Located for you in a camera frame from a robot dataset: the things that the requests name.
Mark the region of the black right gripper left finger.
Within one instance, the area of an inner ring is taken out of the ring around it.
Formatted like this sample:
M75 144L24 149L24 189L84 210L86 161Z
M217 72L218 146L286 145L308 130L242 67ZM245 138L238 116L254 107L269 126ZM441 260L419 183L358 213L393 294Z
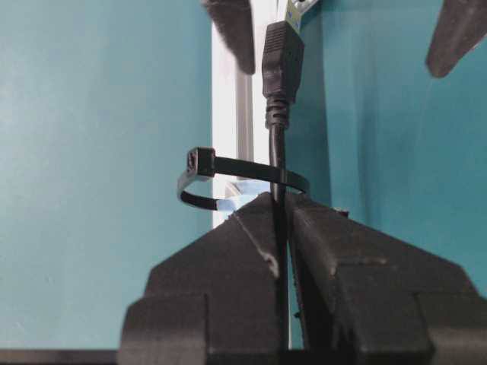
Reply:
M126 312L120 364L277 364L284 345L267 193L153 267Z

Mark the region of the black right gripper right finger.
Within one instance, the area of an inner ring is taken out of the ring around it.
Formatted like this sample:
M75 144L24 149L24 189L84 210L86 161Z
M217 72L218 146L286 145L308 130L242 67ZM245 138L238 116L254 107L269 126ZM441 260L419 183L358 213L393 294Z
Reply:
M486 299L452 261L287 197L304 348L321 364L484 364Z

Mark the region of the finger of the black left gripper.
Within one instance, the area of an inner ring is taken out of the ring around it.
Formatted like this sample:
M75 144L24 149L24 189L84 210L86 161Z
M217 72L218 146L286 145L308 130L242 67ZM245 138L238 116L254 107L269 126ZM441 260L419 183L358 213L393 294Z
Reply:
M246 75L255 73L253 16L249 0L201 1L224 44Z
M444 78L485 38L485 0L443 1L425 60L430 75Z

